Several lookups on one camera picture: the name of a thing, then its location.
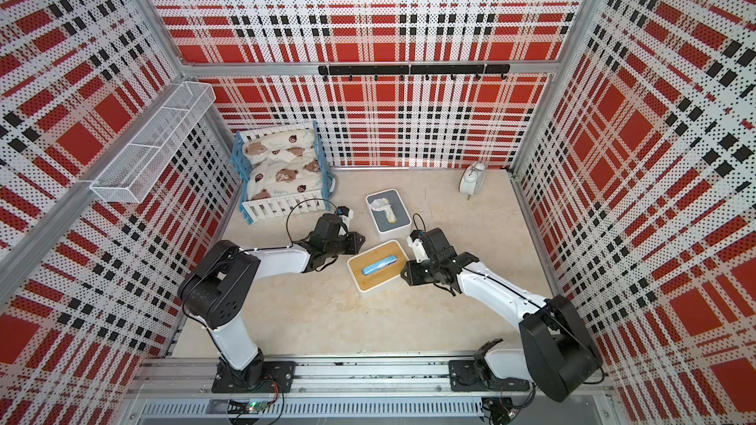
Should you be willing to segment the blue tissue paper pack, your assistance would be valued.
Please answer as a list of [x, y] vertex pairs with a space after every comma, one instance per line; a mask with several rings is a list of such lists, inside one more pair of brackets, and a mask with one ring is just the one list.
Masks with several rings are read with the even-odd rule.
[[361, 270], [361, 273], [364, 277], [368, 277], [369, 275], [374, 275], [375, 273], [394, 265], [397, 261], [399, 261], [398, 257], [396, 255], [391, 255], [366, 266]]

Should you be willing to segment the wooden tissue box lid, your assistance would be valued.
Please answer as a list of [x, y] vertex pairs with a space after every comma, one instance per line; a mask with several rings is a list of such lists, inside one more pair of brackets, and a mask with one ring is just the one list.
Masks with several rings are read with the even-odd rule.
[[348, 259], [348, 271], [362, 296], [372, 295], [401, 281], [401, 273], [409, 261], [397, 240], [384, 242]]

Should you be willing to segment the white tissue box base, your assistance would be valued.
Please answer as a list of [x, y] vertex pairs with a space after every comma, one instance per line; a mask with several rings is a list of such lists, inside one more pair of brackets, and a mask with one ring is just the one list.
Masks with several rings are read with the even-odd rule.
[[350, 271], [350, 275], [360, 297], [370, 297], [403, 284], [400, 272], [396, 270], [383, 270], [372, 275], [364, 275], [361, 271]]
[[405, 239], [411, 234], [413, 224], [408, 218], [399, 218], [393, 224], [388, 222], [385, 214], [373, 214], [371, 216], [378, 239], [386, 242], [391, 239]]

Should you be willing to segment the yellow tissue paper pack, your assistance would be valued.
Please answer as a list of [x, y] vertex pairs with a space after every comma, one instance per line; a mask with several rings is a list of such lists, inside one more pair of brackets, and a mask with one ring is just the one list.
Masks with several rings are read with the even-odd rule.
[[369, 206], [372, 212], [384, 214], [388, 224], [395, 224], [398, 221], [394, 207], [388, 198], [374, 199]]

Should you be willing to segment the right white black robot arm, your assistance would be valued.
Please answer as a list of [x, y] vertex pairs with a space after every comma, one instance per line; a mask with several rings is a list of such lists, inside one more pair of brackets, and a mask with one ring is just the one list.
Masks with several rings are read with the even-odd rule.
[[476, 351], [469, 373], [454, 367], [455, 388], [493, 390], [508, 381], [528, 382], [561, 403], [604, 371], [598, 346], [566, 297], [546, 298], [514, 285], [475, 255], [458, 253], [439, 228], [416, 229], [408, 243], [415, 259], [401, 273], [407, 285], [433, 285], [470, 297], [520, 334], [520, 350], [496, 338]]

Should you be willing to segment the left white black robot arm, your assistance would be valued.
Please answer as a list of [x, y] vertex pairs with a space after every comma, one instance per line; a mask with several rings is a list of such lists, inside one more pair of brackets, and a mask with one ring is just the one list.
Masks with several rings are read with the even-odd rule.
[[291, 389], [285, 376], [293, 373], [295, 364], [265, 362], [244, 325], [242, 307], [258, 279], [319, 273], [340, 255], [358, 254], [365, 237], [350, 230], [353, 218], [353, 211], [339, 206], [320, 216], [307, 237], [285, 247], [243, 248], [221, 240], [183, 281], [178, 296], [184, 315], [205, 328], [220, 354], [213, 393]]

